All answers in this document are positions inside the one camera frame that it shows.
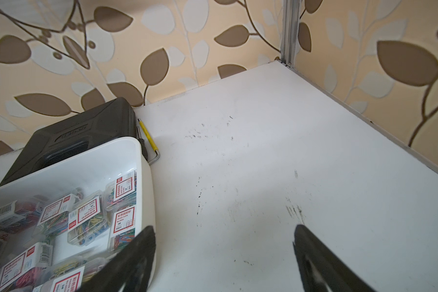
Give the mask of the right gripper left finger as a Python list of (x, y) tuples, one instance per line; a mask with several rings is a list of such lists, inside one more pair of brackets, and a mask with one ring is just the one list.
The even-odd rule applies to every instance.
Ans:
[(153, 226), (147, 226), (78, 290), (80, 292), (146, 292), (154, 271), (155, 253), (155, 230)]

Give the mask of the white plastic storage tray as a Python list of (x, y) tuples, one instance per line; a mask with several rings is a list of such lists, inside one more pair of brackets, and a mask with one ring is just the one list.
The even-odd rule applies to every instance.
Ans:
[(0, 292), (72, 292), (148, 226), (152, 174), (132, 137), (0, 186)]

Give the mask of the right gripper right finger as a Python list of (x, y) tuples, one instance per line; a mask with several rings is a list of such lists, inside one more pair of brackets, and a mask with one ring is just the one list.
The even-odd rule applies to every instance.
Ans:
[(373, 291), (305, 225), (296, 226), (293, 249), (304, 291)]

